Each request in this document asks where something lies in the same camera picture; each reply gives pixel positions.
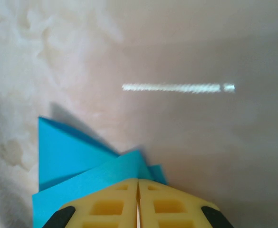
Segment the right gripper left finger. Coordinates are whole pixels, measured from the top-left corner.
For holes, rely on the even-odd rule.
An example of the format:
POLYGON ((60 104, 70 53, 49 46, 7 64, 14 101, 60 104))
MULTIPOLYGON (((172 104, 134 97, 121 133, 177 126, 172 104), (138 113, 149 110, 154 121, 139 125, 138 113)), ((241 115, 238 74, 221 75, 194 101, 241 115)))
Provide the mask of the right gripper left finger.
POLYGON ((138 179, 130 178, 63 205, 42 228, 137 228, 138 179))

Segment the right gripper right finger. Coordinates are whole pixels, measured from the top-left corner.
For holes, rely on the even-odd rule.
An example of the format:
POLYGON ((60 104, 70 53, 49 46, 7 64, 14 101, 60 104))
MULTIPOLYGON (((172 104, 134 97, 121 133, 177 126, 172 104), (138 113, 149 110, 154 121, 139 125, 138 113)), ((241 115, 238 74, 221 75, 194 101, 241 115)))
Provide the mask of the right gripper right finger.
POLYGON ((213 203, 151 180, 138 181, 141 228, 234 228, 213 203))

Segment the blue paper sheet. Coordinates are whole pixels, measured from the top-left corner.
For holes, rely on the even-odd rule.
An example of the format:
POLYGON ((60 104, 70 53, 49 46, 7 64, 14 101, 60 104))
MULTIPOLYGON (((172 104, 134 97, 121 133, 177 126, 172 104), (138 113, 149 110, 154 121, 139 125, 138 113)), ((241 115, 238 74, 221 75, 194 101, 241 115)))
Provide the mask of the blue paper sheet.
POLYGON ((38 118, 38 193, 32 196, 33 228, 59 207, 129 178, 167 184, 161 165, 148 166, 139 150, 119 155, 69 125, 38 118))

